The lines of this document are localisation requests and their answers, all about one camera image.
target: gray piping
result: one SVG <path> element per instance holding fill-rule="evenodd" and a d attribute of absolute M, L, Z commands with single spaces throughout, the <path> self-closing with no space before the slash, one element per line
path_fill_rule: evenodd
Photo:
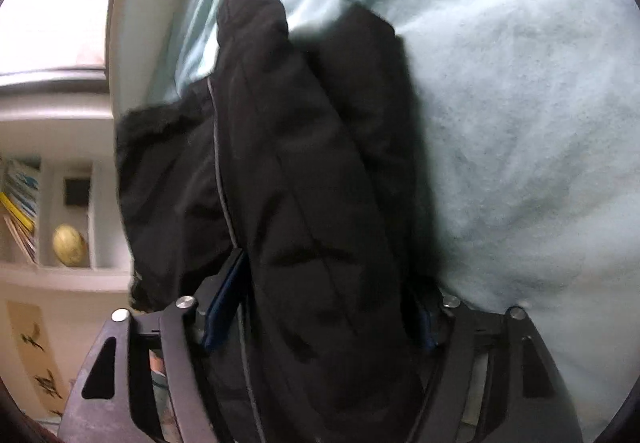
<path fill-rule="evenodd" d="M 209 89 L 209 95 L 211 96 L 211 102 L 213 103 L 213 156 L 216 165 L 216 186 L 218 187 L 218 195 L 220 197 L 220 205 L 222 206 L 222 213 L 225 216 L 226 227 L 229 231 L 229 237 L 231 238 L 231 244 L 234 248 L 238 247 L 238 240 L 236 238 L 236 232 L 234 231 L 233 224 L 231 223 L 231 217 L 229 216 L 229 210 L 226 206 L 225 193 L 222 191 L 222 177 L 220 177 L 220 153 L 218 150 L 218 109 L 216 108 L 216 99 L 213 97 L 213 89 L 211 87 L 211 79 L 207 78 L 207 88 Z M 238 306 L 238 330 L 240 334 L 240 352 L 242 355 L 242 372 L 244 373 L 244 383 L 246 385 L 246 391 L 249 396 L 249 402 L 251 403 L 251 410 L 254 414 L 255 429 L 258 432 L 260 443 L 267 443 L 264 436 L 264 430 L 262 429 L 262 422 L 260 421 L 260 412 L 258 411 L 258 404 L 255 401 L 254 388 L 251 386 L 251 375 L 249 373 L 249 358 L 246 352 L 246 340 L 244 329 L 244 314 L 247 308 L 246 301 L 243 301 Z"/>

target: yellow book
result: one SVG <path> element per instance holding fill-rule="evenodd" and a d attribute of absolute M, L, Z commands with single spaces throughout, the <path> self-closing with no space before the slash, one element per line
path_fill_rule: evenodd
<path fill-rule="evenodd" d="M 33 233 L 33 221 L 18 210 L 4 192 L 0 192 L 0 203 L 4 204 L 12 216 L 18 219 L 30 233 Z"/>

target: golden egg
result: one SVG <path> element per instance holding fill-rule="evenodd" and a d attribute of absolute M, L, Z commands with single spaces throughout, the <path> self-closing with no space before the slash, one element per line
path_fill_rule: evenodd
<path fill-rule="evenodd" d="M 86 257 L 87 245 L 74 227 L 60 225 L 53 232 L 53 251 L 65 266 L 78 266 Z"/>

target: book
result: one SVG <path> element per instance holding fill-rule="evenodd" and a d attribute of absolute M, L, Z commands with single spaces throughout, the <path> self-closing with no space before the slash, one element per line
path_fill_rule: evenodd
<path fill-rule="evenodd" d="M 7 192 L 6 195 L 11 200 L 11 202 L 31 220 L 35 219 L 36 212 L 34 208 L 24 198 L 21 198 L 18 194 L 12 192 L 11 188 L 9 188 L 8 190 L 9 192 Z"/>
<path fill-rule="evenodd" d="M 22 254 L 27 258 L 27 261 L 32 264 L 35 264 L 36 256 L 35 256 L 35 249 L 34 249 L 33 243 L 26 242 L 25 238 L 23 238 L 22 236 L 23 235 L 22 230 L 16 227 L 14 223 L 14 219 L 12 217 L 5 215 L 4 222 L 6 222 L 7 228 L 9 229 L 11 236 L 14 238 L 14 241 L 20 248 L 20 251 L 22 252 Z"/>
<path fill-rule="evenodd" d="M 38 192 L 37 190 L 33 190 L 32 188 L 27 187 L 20 180 L 15 179 L 14 177 L 7 175 L 4 180 L 4 186 L 9 188 L 12 193 L 16 194 L 18 197 L 21 197 L 24 201 L 31 203 L 35 206 L 35 203 L 38 200 Z"/>
<path fill-rule="evenodd" d="M 33 234 L 30 233 L 29 230 L 27 230 L 19 220 L 14 218 L 14 224 L 15 224 L 16 228 L 18 228 L 22 232 L 22 235 L 24 237 L 26 237 L 27 239 L 30 239 L 30 240 L 33 239 Z"/>
<path fill-rule="evenodd" d="M 7 162 L 6 172 L 11 179 L 20 182 L 28 191 L 38 191 L 39 170 L 12 159 Z"/>
<path fill-rule="evenodd" d="M 33 233 L 33 221 L 25 216 L 16 206 L 11 202 L 9 197 L 4 192 L 0 192 L 0 203 L 4 205 L 4 207 L 12 214 L 16 219 L 18 219 L 24 227 L 28 230 L 29 233 Z"/>

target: window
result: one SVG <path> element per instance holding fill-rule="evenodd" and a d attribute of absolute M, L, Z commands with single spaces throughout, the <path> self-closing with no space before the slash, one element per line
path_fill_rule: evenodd
<path fill-rule="evenodd" d="M 108 90 L 111 0 L 0 2 L 0 94 Z"/>
<path fill-rule="evenodd" d="M 109 0 L 5 0 L 0 74 L 104 68 Z"/>

